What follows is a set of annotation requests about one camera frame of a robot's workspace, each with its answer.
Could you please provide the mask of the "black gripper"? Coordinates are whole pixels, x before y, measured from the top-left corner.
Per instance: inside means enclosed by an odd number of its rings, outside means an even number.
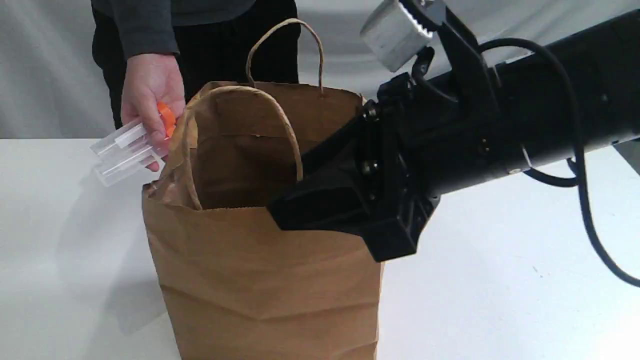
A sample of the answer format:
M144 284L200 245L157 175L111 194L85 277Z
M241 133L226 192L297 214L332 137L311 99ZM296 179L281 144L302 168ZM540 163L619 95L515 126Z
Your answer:
M451 74L441 82L459 102L409 73L382 84L377 100L302 155L302 179L267 206L276 225L355 235L380 264L416 254L445 175L428 147L455 132L470 139L501 114L492 89L459 85Z

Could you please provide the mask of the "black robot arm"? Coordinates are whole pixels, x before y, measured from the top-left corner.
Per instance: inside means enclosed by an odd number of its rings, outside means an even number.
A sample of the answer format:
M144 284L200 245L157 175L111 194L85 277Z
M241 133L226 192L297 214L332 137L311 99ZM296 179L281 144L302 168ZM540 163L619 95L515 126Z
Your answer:
M544 47L479 44L443 0L384 0L362 39L411 71L302 155L267 206L281 230L352 234L378 262L414 255L441 196L524 172L574 187L585 153L639 137L639 11Z

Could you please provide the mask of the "dark grey sleeve forearm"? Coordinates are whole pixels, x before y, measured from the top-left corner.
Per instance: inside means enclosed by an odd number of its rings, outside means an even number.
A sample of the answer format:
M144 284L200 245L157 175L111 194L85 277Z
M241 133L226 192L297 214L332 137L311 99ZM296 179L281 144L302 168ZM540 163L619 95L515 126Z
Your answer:
M110 0L125 59L178 54L170 0Z

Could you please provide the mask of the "person's bare hand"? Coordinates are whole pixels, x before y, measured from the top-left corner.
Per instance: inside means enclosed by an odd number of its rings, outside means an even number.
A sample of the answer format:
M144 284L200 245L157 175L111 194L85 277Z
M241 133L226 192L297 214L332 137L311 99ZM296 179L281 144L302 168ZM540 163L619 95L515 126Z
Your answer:
M126 62L120 117L124 125L138 121L154 147L167 150L165 126L158 103L179 117L185 111L185 85L173 54L140 54Z

